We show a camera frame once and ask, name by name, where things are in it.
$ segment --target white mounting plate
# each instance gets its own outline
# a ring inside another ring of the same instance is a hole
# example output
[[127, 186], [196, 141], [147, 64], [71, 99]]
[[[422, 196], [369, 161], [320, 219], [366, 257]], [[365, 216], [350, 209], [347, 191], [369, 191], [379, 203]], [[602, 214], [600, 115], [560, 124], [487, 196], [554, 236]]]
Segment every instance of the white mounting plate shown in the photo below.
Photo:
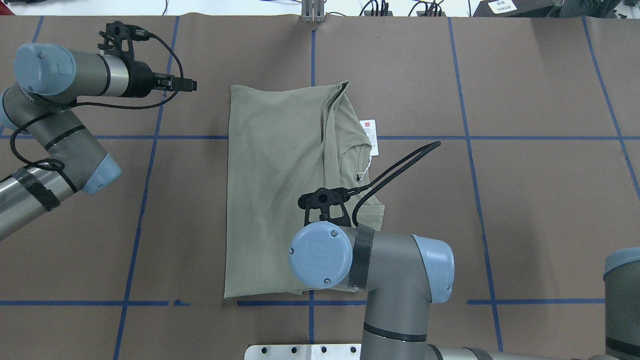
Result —
[[358, 360], [359, 358], [360, 344], [253, 345], [244, 353], [244, 360]]

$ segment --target blue joint cap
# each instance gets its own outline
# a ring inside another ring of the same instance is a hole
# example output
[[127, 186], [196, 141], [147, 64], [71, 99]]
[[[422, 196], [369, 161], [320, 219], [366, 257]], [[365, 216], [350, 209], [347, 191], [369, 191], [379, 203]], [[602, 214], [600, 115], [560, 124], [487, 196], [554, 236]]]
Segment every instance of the blue joint cap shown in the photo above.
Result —
[[327, 221], [312, 222], [293, 237], [289, 266], [304, 285], [328, 289], [349, 273], [353, 249], [349, 236]]
[[122, 175], [122, 170], [111, 155], [107, 154], [82, 190], [89, 195], [93, 195], [102, 190], [103, 187], [111, 184], [115, 179], [118, 179], [120, 175]]
[[9, 89], [7, 88], [2, 93], [2, 96], [0, 96], [0, 123], [2, 123], [2, 125], [4, 125], [4, 127], [6, 127], [7, 129], [11, 131], [16, 131], [18, 130], [18, 127], [11, 121], [11, 119], [9, 119], [9, 115], [6, 114], [6, 110], [4, 109], [4, 95], [6, 94], [7, 90]]
[[58, 95], [71, 86], [77, 65], [73, 54], [55, 44], [24, 44], [15, 53], [13, 72], [18, 84], [35, 94]]
[[632, 247], [613, 252], [611, 255], [607, 256], [603, 277], [607, 277], [607, 274], [611, 270], [635, 261], [640, 261], [640, 247]]
[[453, 250], [444, 241], [412, 235], [418, 245], [424, 269], [429, 277], [431, 302], [441, 304], [447, 302], [453, 290], [455, 263]]

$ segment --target white label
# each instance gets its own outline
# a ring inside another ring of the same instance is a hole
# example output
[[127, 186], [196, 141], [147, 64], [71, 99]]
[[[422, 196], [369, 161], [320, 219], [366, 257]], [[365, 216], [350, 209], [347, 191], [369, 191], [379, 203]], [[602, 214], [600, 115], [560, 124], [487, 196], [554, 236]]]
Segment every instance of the white label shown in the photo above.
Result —
[[378, 156], [378, 133], [376, 132], [375, 120], [361, 120], [360, 125], [364, 133], [369, 137], [371, 143], [371, 156]]
[[513, 4], [512, 0], [498, 0], [488, 3], [493, 13], [508, 13], [518, 8]]

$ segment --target black band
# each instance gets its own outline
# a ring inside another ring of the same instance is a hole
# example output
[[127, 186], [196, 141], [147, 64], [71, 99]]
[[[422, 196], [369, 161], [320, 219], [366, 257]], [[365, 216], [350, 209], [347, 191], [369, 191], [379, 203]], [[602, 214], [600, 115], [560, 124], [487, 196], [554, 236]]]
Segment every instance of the black band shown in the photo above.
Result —
[[98, 54], [98, 56], [100, 56], [100, 59], [102, 59], [102, 62], [104, 63], [104, 67], [107, 68], [107, 84], [104, 85], [104, 90], [98, 95], [98, 96], [102, 96], [104, 95], [104, 93], [107, 92], [107, 90], [109, 90], [109, 85], [111, 85], [111, 69], [109, 68], [109, 64], [107, 63], [107, 60], [100, 54]]
[[40, 180], [25, 168], [18, 169], [18, 171], [11, 174], [11, 176], [22, 184], [22, 186], [31, 195], [33, 195], [33, 197], [35, 197], [47, 211], [51, 211], [60, 206], [60, 200], [58, 200], [56, 195], [53, 194], [51, 190], [45, 188]]
[[71, 134], [73, 134], [73, 133], [76, 133], [76, 132], [78, 132], [78, 131], [80, 131], [80, 130], [84, 130], [84, 129], [86, 129], [86, 126], [84, 126], [84, 125], [76, 126], [76, 127], [74, 127], [73, 129], [69, 129], [69, 130], [65, 131], [64, 133], [62, 133], [62, 134], [60, 134], [60, 135], [56, 136], [56, 137], [55, 137], [53, 140], [51, 140], [50, 142], [48, 142], [48, 143], [47, 143], [47, 145], [45, 145], [45, 146], [44, 146], [44, 149], [45, 149], [45, 150], [47, 150], [47, 151], [49, 151], [49, 149], [51, 149], [51, 147], [52, 147], [53, 145], [56, 145], [57, 143], [59, 143], [59, 142], [60, 142], [60, 140], [62, 140], [62, 139], [64, 139], [64, 138], [68, 137], [69, 135], [71, 135]]
[[607, 338], [607, 347], [617, 352], [640, 357], [640, 347], [638, 345], [625, 343], [624, 341]]
[[371, 260], [371, 247], [373, 246], [374, 230], [370, 227], [358, 224], [356, 240], [353, 244], [353, 261], [349, 271], [349, 288], [364, 290], [369, 277], [369, 261]]
[[74, 184], [73, 181], [71, 181], [71, 179], [69, 178], [69, 176], [67, 176], [65, 174], [64, 171], [59, 170], [58, 173], [60, 174], [60, 176], [67, 182], [67, 185], [69, 185], [69, 188], [71, 188], [71, 191], [73, 191], [74, 193], [78, 192], [78, 188], [76, 188], [76, 184]]
[[435, 345], [431, 345], [431, 344], [428, 344], [428, 345], [431, 347], [431, 349], [433, 349], [433, 352], [436, 353], [436, 357], [438, 358], [438, 360], [443, 360], [440, 349], [438, 349]]
[[399, 341], [408, 341], [410, 343], [422, 343], [427, 341], [427, 334], [424, 335], [409, 335], [401, 334], [400, 332], [393, 332], [388, 330], [379, 329], [375, 326], [371, 326], [368, 323], [364, 323], [364, 329], [371, 334], [382, 336], [383, 338], [389, 338]]
[[484, 351], [481, 348], [465, 347], [465, 349], [471, 350], [471, 352], [474, 353], [478, 360], [493, 360], [491, 355], [489, 355], [488, 352]]

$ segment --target fabric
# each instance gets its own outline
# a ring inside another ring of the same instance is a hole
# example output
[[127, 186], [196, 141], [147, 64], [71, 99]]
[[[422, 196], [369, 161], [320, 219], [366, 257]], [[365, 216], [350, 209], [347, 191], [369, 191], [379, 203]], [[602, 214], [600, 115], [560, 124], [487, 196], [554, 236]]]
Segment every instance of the fabric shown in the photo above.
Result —
[[[309, 290], [287, 259], [293, 236], [304, 226], [298, 197], [320, 187], [369, 182], [368, 174], [356, 179], [367, 167], [371, 145], [344, 93], [347, 86], [285, 92], [231, 86], [225, 298]], [[363, 195], [346, 203], [349, 214]], [[358, 219], [380, 230], [383, 213], [384, 205], [371, 197]], [[312, 211], [310, 220], [318, 215]]]

